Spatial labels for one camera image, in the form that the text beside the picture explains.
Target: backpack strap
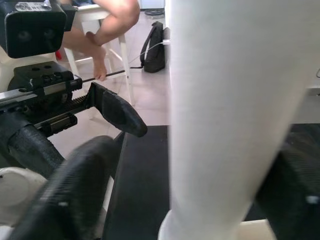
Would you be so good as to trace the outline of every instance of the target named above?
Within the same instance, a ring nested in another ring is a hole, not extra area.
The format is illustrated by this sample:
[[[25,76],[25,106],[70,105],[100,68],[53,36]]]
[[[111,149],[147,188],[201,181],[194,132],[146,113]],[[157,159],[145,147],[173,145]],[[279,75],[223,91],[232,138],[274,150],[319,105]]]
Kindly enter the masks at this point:
[[[142,50],[141,50],[141,53],[140,53],[140,61],[141,61],[141,67],[143,67],[145,65],[145,57],[146,57],[146,51],[147,51],[147,46],[149,44],[149,41],[151,39],[151,36],[152,34],[154,33],[155,29],[156,29],[156,23],[157,22],[154,22],[152,24],[152,29],[149,33],[149,36],[146,38],[144,44],[143,44],[143,47],[142,47]]]

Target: black backpack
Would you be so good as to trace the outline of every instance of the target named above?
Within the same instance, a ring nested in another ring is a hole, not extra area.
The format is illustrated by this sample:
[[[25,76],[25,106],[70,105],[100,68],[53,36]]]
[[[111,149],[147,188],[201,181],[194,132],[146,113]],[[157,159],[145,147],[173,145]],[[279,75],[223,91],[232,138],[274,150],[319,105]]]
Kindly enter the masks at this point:
[[[161,44],[163,40],[164,26],[161,22],[156,21],[152,24],[152,30],[140,53],[141,67],[148,73],[156,73],[166,67],[165,46]]]

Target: white pillar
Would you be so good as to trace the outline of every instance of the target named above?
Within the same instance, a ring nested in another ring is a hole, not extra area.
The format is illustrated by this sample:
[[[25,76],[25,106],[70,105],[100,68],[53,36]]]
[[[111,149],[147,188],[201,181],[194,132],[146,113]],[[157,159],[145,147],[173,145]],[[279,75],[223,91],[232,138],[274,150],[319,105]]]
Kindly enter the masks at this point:
[[[320,1],[170,9],[171,211],[159,239],[235,239],[320,67]]]

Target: bare foot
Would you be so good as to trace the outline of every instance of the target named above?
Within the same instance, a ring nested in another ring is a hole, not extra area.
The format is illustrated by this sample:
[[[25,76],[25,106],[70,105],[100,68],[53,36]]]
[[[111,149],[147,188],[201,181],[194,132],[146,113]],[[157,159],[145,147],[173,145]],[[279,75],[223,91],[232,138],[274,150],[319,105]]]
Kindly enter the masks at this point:
[[[92,32],[87,32],[85,35],[94,45],[96,45],[93,37],[95,36]],[[99,81],[104,81],[106,79],[107,69],[105,66],[106,50],[102,46],[96,45],[92,50],[93,59],[93,75],[94,78]]]

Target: tiled floor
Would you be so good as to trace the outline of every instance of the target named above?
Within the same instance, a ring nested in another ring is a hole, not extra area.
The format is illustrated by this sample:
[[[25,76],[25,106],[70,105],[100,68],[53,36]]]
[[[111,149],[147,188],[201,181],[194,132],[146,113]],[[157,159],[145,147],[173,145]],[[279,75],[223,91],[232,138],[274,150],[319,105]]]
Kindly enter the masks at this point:
[[[125,34],[130,61],[140,54],[143,43],[152,28],[151,24],[155,21],[164,23],[164,18],[150,19],[141,12],[138,23]],[[118,53],[120,52],[117,40],[112,41],[111,45],[114,50]],[[134,60],[130,66],[140,66],[139,58]],[[117,70],[120,70],[122,66],[120,62],[115,60],[115,67]],[[90,61],[78,64],[78,69],[83,79],[93,77],[93,65]],[[134,108],[144,122],[148,126],[168,125],[169,74],[167,70],[147,73],[140,69],[132,69],[131,76],[135,98]],[[119,96],[127,101],[129,100],[128,89],[123,76],[116,79],[107,79],[102,83],[100,82],[100,84],[119,94]],[[82,91],[74,93],[75,96],[82,94],[84,94]],[[78,113],[77,117],[78,124],[76,126],[49,138],[64,157],[72,149],[92,137],[100,135],[115,137],[120,132],[113,125],[105,121],[94,108]]]

